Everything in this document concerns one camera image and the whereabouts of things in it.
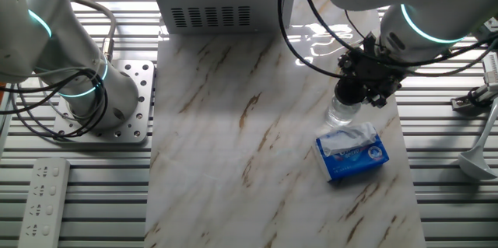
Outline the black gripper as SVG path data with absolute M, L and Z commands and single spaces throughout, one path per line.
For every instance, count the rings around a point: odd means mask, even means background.
M 347 82 L 356 83 L 367 91 L 366 100 L 372 107 L 382 108 L 387 99 L 402 87 L 406 74 L 387 56 L 377 56 L 383 47 L 368 33 L 352 50 L 338 58 L 338 73 Z

